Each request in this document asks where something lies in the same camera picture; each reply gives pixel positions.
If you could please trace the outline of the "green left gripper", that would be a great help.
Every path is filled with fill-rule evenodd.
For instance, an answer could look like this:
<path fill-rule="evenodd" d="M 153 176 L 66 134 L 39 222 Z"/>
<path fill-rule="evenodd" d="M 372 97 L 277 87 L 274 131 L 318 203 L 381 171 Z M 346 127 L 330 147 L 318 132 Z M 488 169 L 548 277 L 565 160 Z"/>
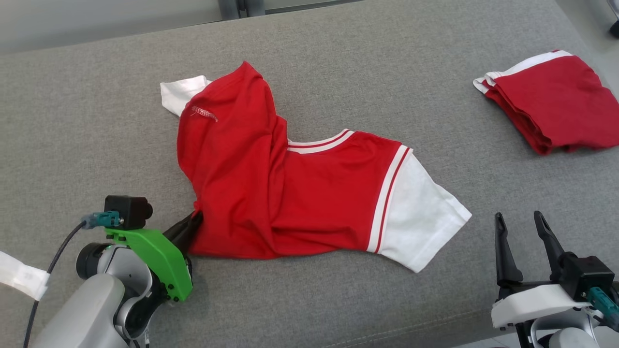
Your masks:
<path fill-rule="evenodd" d="M 164 231 L 106 228 L 115 242 L 129 247 L 166 285 L 170 298 L 185 301 L 193 289 L 192 276 L 183 255 L 187 255 L 203 224 L 203 213 L 194 211 Z"/>

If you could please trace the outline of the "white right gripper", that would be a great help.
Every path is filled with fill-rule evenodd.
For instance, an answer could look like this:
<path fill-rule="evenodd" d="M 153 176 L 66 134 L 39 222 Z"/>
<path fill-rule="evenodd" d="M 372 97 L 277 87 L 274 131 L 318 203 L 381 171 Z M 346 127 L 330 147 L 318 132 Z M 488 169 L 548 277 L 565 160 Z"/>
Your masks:
<path fill-rule="evenodd" d="M 533 220 L 544 243 L 551 282 L 523 282 L 522 272 L 517 268 L 509 247 L 506 223 L 502 213 L 497 212 L 495 262 L 499 291 L 490 312 L 493 328 L 503 330 L 510 325 L 559 315 L 575 308 L 590 317 L 591 328 L 605 326 L 605 315 L 601 311 L 594 310 L 593 304 L 584 297 L 569 295 L 559 284 L 573 277 L 570 263 L 575 259 L 575 253 L 564 251 L 542 212 L 534 211 Z"/>

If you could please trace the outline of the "red shirt with white sleeves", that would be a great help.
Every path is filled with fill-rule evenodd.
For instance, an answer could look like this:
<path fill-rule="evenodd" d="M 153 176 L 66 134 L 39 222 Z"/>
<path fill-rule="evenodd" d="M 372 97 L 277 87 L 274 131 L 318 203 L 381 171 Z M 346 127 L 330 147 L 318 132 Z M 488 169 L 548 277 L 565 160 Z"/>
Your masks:
<path fill-rule="evenodd" d="M 471 212 L 398 141 L 344 129 L 298 143 L 248 62 L 215 81 L 160 84 L 179 117 L 177 162 L 203 222 L 200 256 L 274 259 L 347 249 L 420 272 Z"/>

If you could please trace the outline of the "red Bulls 23 shorts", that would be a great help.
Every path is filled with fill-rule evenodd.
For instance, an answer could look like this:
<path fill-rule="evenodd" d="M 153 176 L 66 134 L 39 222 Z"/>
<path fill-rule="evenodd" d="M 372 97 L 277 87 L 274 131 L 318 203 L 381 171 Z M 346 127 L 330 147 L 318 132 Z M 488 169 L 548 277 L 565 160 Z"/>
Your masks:
<path fill-rule="evenodd" d="M 619 101 L 580 57 L 561 49 L 505 71 L 487 72 L 474 87 L 494 101 L 532 149 L 601 150 L 619 146 Z"/>

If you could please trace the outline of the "grey metal post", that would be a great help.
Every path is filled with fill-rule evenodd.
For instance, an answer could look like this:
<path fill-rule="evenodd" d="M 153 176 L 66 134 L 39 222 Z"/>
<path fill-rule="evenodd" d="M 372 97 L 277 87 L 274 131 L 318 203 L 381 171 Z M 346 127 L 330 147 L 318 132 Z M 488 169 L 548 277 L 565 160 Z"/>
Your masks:
<path fill-rule="evenodd" d="M 266 14 L 265 0 L 218 0 L 221 19 L 235 20 L 245 17 L 259 17 Z"/>

